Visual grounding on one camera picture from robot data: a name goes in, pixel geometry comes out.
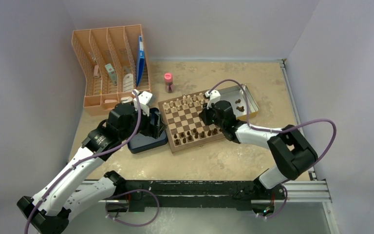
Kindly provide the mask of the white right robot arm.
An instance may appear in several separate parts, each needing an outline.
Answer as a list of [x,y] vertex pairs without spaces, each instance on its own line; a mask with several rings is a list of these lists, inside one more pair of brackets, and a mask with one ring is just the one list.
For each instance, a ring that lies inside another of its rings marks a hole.
[[221,100],[204,104],[199,118],[205,125],[214,124],[224,137],[238,144],[251,144],[270,150],[275,166],[263,172],[254,185],[255,195],[266,198],[273,188],[295,180],[318,160],[314,148],[298,129],[268,129],[238,120],[230,102]]

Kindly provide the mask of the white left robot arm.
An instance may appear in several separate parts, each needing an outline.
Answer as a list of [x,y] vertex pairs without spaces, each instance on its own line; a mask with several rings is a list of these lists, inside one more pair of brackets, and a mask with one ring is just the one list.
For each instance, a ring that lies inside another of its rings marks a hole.
[[76,189],[95,169],[127,145],[137,134],[158,138],[165,130],[160,112],[143,104],[118,104],[107,119],[91,130],[68,164],[42,190],[23,196],[17,207],[40,234],[60,234],[79,213],[105,198],[121,199],[144,189],[128,187],[116,171],[105,173],[94,185]]

